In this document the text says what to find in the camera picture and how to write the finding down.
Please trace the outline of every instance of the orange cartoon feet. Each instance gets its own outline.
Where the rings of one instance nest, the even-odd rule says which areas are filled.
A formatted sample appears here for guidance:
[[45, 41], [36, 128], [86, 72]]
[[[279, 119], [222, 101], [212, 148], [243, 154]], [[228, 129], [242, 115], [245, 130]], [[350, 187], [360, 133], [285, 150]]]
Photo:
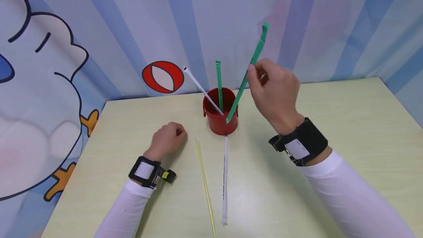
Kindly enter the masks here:
[[94, 126], [97, 124], [98, 121], [98, 110], [93, 110], [88, 118], [86, 119], [84, 116], [81, 116], [81, 123], [87, 127], [88, 129], [88, 137], [91, 136], [91, 133], [94, 130]]
[[77, 163], [72, 162], [67, 169], [60, 167], [56, 172], [54, 172], [53, 177], [55, 180], [57, 180], [57, 182], [47, 191], [47, 193], [44, 194], [45, 201], [51, 201], [55, 194], [63, 192], [71, 177], [70, 175], [72, 175], [73, 169], [75, 169], [76, 164]]

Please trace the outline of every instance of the white label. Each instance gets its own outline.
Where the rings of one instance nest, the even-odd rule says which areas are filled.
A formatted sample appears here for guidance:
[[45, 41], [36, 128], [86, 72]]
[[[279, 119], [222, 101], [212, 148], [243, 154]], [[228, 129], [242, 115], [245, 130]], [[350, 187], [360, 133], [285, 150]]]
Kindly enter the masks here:
[[137, 168], [137, 171], [134, 174], [138, 177], [141, 177], [142, 179], [149, 179], [153, 170], [154, 166], [141, 162], [140, 166]]
[[303, 144], [297, 139], [285, 144], [285, 148], [297, 160], [310, 154], [310, 152], [307, 151]]

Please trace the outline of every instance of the yellow straw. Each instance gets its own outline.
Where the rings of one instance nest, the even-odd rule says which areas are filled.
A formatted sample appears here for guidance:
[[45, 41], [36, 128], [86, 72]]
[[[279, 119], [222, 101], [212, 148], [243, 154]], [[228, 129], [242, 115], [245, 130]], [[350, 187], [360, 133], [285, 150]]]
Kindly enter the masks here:
[[204, 165], [203, 165], [203, 158], [201, 157], [200, 139], [195, 138], [195, 141], [197, 142], [198, 159], [200, 160], [201, 173], [203, 174], [204, 189], [206, 190], [207, 203], [209, 205], [210, 221], [212, 222], [211, 226], [213, 228], [214, 238], [216, 238], [217, 237], [216, 236], [216, 228], [214, 227], [214, 218], [213, 218], [213, 213], [212, 213], [212, 206], [210, 204], [209, 188], [207, 187], [206, 173], [204, 172]]

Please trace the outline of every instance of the cartoon eye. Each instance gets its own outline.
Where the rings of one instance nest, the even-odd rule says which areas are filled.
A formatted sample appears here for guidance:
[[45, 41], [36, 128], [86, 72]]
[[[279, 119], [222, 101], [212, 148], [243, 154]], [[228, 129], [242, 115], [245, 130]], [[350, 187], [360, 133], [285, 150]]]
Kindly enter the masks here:
[[12, 65], [0, 54], [0, 83], [8, 82], [15, 76]]

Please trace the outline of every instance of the beige table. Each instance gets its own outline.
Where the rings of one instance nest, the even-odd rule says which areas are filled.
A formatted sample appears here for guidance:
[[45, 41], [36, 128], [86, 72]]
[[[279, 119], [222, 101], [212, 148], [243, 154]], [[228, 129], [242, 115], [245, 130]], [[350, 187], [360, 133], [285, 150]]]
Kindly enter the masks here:
[[[195, 138], [201, 140], [218, 237], [341, 237], [285, 154], [249, 90], [229, 137], [228, 225], [222, 215], [223, 137], [203, 117], [202, 94], [110, 101], [48, 222], [43, 238], [92, 237], [155, 130], [182, 123], [189, 140], [166, 160], [178, 177], [150, 199], [137, 235], [212, 237]], [[423, 237], [423, 131], [378, 78], [301, 85], [298, 111]]]

